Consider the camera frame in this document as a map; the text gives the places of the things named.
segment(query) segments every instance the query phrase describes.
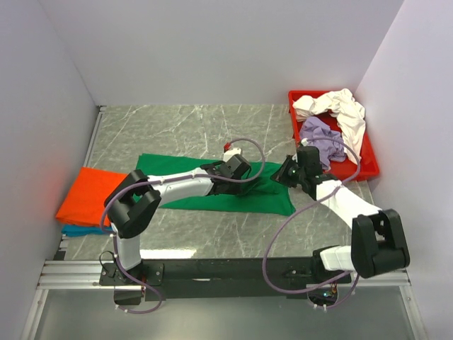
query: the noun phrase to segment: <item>orange towel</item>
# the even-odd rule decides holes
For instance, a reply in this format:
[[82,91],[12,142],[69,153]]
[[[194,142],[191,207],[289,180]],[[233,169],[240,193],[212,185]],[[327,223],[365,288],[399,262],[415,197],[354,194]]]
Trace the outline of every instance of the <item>orange towel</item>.
[[[125,177],[126,174],[81,168],[55,218],[68,225],[98,227],[105,199]],[[108,218],[104,225],[110,225]]]

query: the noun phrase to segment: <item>green cloth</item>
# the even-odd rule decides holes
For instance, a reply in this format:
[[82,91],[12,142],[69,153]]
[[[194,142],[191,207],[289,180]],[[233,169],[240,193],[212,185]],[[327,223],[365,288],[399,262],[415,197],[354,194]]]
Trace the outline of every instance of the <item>green cloth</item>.
[[[170,175],[193,170],[203,164],[216,160],[188,157],[164,156],[160,154],[142,154],[137,162],[137,169],[146,175]],[[250,176],[258,172],[261,162],[251,162]],[[163,208],[186,210],[233,211],[242,213],[270,213],[289,216],[295,209],[289,199],[288,188],[270,179],[280,168],[280,164],[266,162],[265,168],[255,181],[242,185],[240,195],[210,195],[189,197],[167,203]]]

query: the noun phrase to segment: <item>gray marble surface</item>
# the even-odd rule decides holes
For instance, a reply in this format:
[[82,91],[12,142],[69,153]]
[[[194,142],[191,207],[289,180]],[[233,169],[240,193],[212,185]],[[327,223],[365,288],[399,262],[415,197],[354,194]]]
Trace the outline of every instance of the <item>gray marble surface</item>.
[[[102,113],[88,166],[128,173],[142,153],[221,159],[224,143],[250,137],[264,148],[268,161],[282,162],[294,154],[286,105],[109,106]],[[250,161],[259,160],[254,146],[238,143]],[[372,202],[367,182],[348,187]],[[296,208],[311,202],[300,189],[290,189]],[[158,209],[142,233],[144,258],[222,258],[262,256],[286,217]],[[320,205],[296,217],[277,239],[271,256],[310,256],[333,244],[349,244],[348,226]],[[112,250],[107,236],[72,238],[65,259],[92,260]]]

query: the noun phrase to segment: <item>red object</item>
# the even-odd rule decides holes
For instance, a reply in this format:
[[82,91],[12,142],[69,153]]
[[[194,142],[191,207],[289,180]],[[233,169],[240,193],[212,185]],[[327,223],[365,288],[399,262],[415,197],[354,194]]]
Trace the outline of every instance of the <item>red object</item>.
[[224,152],[227,152],[229,150],[229,148],[231,147],[231,143],[226,143],[224,145]]
[[[319,96],[326,94],[329,91],[290,91],[288,93],[289,98],[289,114],[291,115],[292,121],[292,129],[294,130],[294,141],[296,142],[296,146],[299,145],[300,136],[299,131],[302,127],[302,122],[298,122],[296,119],[296,110],[292,107],[292,104],[302,96],[312,96],[313,98],[318,98]],[[341,131],[341,129],[337,126],[337,120],[334,117],[331,117],[328,113],[322,113],[317,115],[319,119],[321,119],[325,124],[331,127],[332,130]],[[360,150],[360,156],[362,160],[360,161],[361,169],[358,176],[355,178],[357,181],[364,181],[371,177],[379,175],[379,166],[377,165],[377,160],[373,152],[373,148],[371,146],[371,142],[369,141],[369,137],[367,131],[363,135],[363,142],[362,142],[362,149]],[[357,166],[352,163],[348,158],[345,161],[331,162],[331,170],[330,172],[338,177],[338,179],[346,179],[347,177],[351,176]]]
[[[104,201],[126,174],[81,168],[55,218],[63,224],[99,227]],[[108,218],[104,225],[110,225]]]

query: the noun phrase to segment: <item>metal frame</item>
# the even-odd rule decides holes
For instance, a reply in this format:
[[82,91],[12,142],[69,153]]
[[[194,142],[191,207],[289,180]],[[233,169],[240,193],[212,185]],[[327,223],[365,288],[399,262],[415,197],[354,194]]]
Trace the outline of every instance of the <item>metal frame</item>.
[[[113,290],[113,286],[100,286],[101,265],[98,261],[46,261],[38,290],[51,289],[106,289]],[[408,287],[409,282],[405,271],[395,271],[373,278],[359,280],[358,287]],[[350,284],[339,284],[340,287],[349,287]],[[121,289],[139,290],[139,285],[122,286]]]
[[409,324],[411,324],[415,340],[429,340],[420,310],[415,301],[412,287],[400,287],[399,289],[401,291],[401,296],[403,297],[404,307],[406,308]]
[[[91,153],[98,136],[104,111],[105,106],[101,106],[99,108],[99,114],[96,118],[96,124],[86,152],[84,166],[88,166],[91,158]],[[59,250],[65,251],[66,248],[67,238],[63,236]],[[113,286],[99,285],[101,271],[102,267],[98,261],[46,261],[42,268],[42,273],[36,288],[35,297],[33,298],[33,302],[28,313],[28,318],[25,322],[21,340],[33,340],[35,338],[49,290],[113,290]],[[340,284],[339,286],[348,287],[350,284]],[[357,286],[399,287],[415,340],[428,340],[423,320],[415,301],[411,282],[406,271],[395,271],[366,280],[359,280]],[[121,289],[140,290],[141,286],[128,285],[122,286]]]
[[21,340],[33,340],[40,324],[42,311],[44,310],[45,301],[49,290],[36,290],[35,297],[28,313],[27,321],[22,331]]

